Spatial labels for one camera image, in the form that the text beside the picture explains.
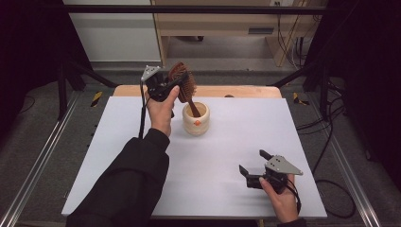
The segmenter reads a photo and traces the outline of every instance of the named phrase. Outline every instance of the furniture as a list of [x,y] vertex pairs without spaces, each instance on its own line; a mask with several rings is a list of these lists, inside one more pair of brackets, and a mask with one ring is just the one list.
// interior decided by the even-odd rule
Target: furniture
[[[170,168],[154,218],[273,217],[265,192],[247,188],[238,169],[238,165],[243,165],[250,173],[262,174],[266,160],[259,156],[261,148],[272,155],[285,156],[304,172],[296,180],[304,198],[301,216],[326,218],[287,102],[280,98],[277,88],[198,86],[196,94],[193,100],[206,103],[211,110],[210,129],[202,136],[184,132],[181,119],[184,103],[176,101],[167,149]],[[113,157],[139,130],[142,107],[139,87],[119,86],[114,95],[108,101],[64,205],[64,215],[77,207]],[[147,131],[148,117],[145,122]]]
[[[152,0],[154,6],[253,6],[274,7],[273,0]],[[282,7],[323,7],[324,1],[292,0],[290,5]],[[155,24],[163,65],[165,65],[168,40],[170,36],[262,36],[270,47],[277,66],[282,66],[286,60],[285,52],[291,51],[292,39],[296,37],[312,38],[319,21],[311,15],[280,15],[278,27],[277,15],[263,14],[169,14],[155,13]],[[278,31],[283,36],[278,43]]]

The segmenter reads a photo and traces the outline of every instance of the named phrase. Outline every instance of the black sleeve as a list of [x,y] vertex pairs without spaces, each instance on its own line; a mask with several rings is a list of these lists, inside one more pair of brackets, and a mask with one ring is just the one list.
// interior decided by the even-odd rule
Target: black sleeve
[[155,129],[143,140],[132,138],[66,226],[146,226],[166,181],[168,145],[168,137]]
[[278,224],[277,227],[306,227],[306,220],[303,218],[298,218],[292,222]]

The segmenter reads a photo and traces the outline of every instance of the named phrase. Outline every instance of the hand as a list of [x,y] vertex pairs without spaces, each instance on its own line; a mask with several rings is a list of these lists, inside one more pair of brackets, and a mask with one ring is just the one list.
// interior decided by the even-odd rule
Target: hand
[[180,92],[180,87],[175,86],[166,100],[163,102],[155,101],[149,98],[148,92],[145,93],[148,100],[148,112],[150,116],[151,127],[161,131],[166,136],[171,134],[171,112],[174,107],[174,101]]
[[[288,174],[288,179],[295,184],[293,174]],[[295,196],[288,190],[288,188],[286,188],[282,194],[278,195],[272,188],[271,184],[264,178],[259,178],[259,182],[270,198],[274,213],[282,223],[292,222],[293,220],[298,219]]]

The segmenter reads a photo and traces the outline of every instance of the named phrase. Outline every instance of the wooden table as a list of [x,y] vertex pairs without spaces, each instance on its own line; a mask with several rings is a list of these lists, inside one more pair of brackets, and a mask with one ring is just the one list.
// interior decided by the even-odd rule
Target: wooden table
[[[139,85],[120,85],[115,88],[114,96],[140,96]],[[280,90],[266,86],[197,86],[195,96],[210,97],[273,97],[281,98]]]

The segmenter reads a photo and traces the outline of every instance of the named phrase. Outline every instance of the white cup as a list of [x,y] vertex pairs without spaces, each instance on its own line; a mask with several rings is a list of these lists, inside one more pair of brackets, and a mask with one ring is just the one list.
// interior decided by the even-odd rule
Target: white cup
[[183,107],[183,128],[192,135],[202,135],[209,130],[210,110],[209,107],[201,102],[194,102],[200,117],[194,117],[189,104]]

